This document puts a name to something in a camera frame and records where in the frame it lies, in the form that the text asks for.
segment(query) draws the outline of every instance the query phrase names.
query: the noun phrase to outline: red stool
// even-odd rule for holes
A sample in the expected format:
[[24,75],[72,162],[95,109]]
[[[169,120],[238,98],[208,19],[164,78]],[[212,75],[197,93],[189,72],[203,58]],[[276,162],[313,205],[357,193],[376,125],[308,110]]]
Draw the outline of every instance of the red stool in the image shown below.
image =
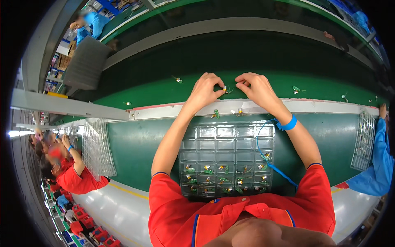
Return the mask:
[[72,194],[70,194],[70,193],[64,194],[64,197],[66,197],[66,199],[67,199],[69,202],[73,202],[73,201],[74,201],[74,200],[73,200],[73,196],[72,196]]
[[77,218],[78,221],[80,221],[81,219],[83,219],[83,218],[89,216],[89,214],[87,214],[87,213],[84,211],[84,208],[83,208],[83,207],[81,207],[80,209],[78,209],[77,211],[74,211],[74,212],[75,212],[75,217]]
[[86,228],[91,228],[95,226],[95,223],[93,222],[93,218],[92,217],[85,217],[83,219],[81,219],[82,223],[85,225]]
[[121,241],[114,239],[113,236],[109,237],[103,244],[107,247],[120,247]]
[[72,208],[72,210],[74,211],[74,212],[76,212],[76,211],[78,211],[80,208],[82,208],[79,204],[77,204],[77,205],[74,205],[74,207]]
[[93,231],[93,235],[95,236],[97,241],[101,243],[108,238],[108,231],[103,230],[103,228],[100,226]]
[[67,190],[65,190],[65,189],[60,189],[60,193],[61,193],[62,195],[64,195],[64,194],[67,194],[67,193],[68,193],[68,191],[67,191]]

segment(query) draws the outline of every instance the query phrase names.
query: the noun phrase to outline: blue coiled cord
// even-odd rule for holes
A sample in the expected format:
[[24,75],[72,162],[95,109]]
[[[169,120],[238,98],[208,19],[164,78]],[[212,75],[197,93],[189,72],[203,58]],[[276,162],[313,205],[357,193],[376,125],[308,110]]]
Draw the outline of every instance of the blue coiled cord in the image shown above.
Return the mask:
[[258,144],[258,137],[259,137],[259,133],[261,132],[262,128],[265,127],[266,123],[264,123],[261,127],[261,129],[258,132],[258,135],[256,136],[256,146],[258,147],[259,152],[261,153],[261,156],[265,159],[267,166],[270,168],[273,168],[273,170],[275,170],[277,173],[279,173],[281,176],[283,176],[283,178],[285,178],[286,180],[288,180],[293,186],[296,187],[297,189],[297,184],[292,181],[287,175],[285,175],[282,171],[280,171],[277,167],[275,167],[274,165],[272,165],[271,163],[269,163],[269,161],[267,160],[266,156],[262,153],[261,149],[259,148],[259,144]]

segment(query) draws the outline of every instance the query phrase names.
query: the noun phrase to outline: blue shirt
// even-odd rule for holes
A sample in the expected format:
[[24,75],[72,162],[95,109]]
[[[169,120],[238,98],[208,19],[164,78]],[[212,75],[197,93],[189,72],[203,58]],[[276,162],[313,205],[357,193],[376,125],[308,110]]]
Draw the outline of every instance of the blue shirt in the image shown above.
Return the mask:
[[389,154],[386,122],[379,118],[373,145],[373,166],[346,181],[349,188],[360,193],[382,196],[388,193],[391,186],[394,157]]
[[59,207],[61,207],[64,211],[67,211],[66,208],[64,207],[65,204],[69,204],[69,200],[66,199],[64,195],[61,195],[56,199],[58,201]]
[[102,34],[104,26],[110,22],[110,19],[101,14],[90,12],[84,16],[84,21],[88,24],[88,26],[93,26],[92,38],[97,39]]
[[77,30],[77,43],[76,43],[76,45],[81,43],[81,41],[87,36],[91,36],[91,34],[84,26],[82,28],[78,29]]

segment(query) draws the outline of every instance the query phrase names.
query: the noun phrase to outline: blue wristband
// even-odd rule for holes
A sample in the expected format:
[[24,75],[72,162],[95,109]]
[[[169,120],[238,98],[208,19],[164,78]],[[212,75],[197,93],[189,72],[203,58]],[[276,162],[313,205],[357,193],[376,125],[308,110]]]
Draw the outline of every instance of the blue wristband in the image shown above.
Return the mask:
[[295,127],[295,125],[296,125],[296,122],[297,122],[297,119],[296,119],[296,117],[295,117],[294,114],[292,114],[291,122],[289,122],[289,123],[286,124],[286,125],[281,125],[280,122],[279,122],[277,119],[275,119],[275,120],[278,122],[278,123],[277,123],[278,129],[279,129],[279,130],[282,130],[282,131],[293,129],[293,128]]

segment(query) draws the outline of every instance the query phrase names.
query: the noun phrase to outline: white floor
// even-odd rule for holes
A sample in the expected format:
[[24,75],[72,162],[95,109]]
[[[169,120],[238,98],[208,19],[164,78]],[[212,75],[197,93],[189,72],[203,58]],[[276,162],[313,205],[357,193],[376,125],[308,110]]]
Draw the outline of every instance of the white floor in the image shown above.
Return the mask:
[[[101,225],[124,246],[152,246],[148,233],[148,193],[121,183],[111,183],[85,195],[74,195],[96,224]],[[379,199],[350,189],[332,188],[336,216],[332,236],[339,243],[351,234],[372,212]]]

